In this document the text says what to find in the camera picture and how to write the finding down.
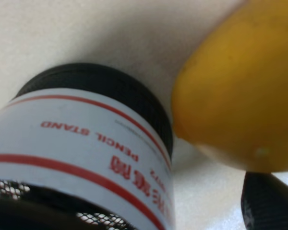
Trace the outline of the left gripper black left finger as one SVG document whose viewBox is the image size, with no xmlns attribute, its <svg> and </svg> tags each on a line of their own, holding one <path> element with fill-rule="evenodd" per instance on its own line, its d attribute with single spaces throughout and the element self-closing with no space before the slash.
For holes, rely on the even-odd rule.
<svg viewBox="0 0 288 230">
<path fill-rule="evenodd" d="M 0 230 L 84 230 L 76 217 L 39 204 L 0 198 Z"/>
</svg>

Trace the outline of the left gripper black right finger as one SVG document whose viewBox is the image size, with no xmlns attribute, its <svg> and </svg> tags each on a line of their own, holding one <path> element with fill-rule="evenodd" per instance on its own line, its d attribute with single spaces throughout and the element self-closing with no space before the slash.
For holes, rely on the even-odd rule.
<svg viewBox="0 0 288 230">
<path fill-rule="evenodd" d="M 247 172 L 241 211 L 248 230 L 288 230 L 288 185 L 270 173 Z"/>
</svg>

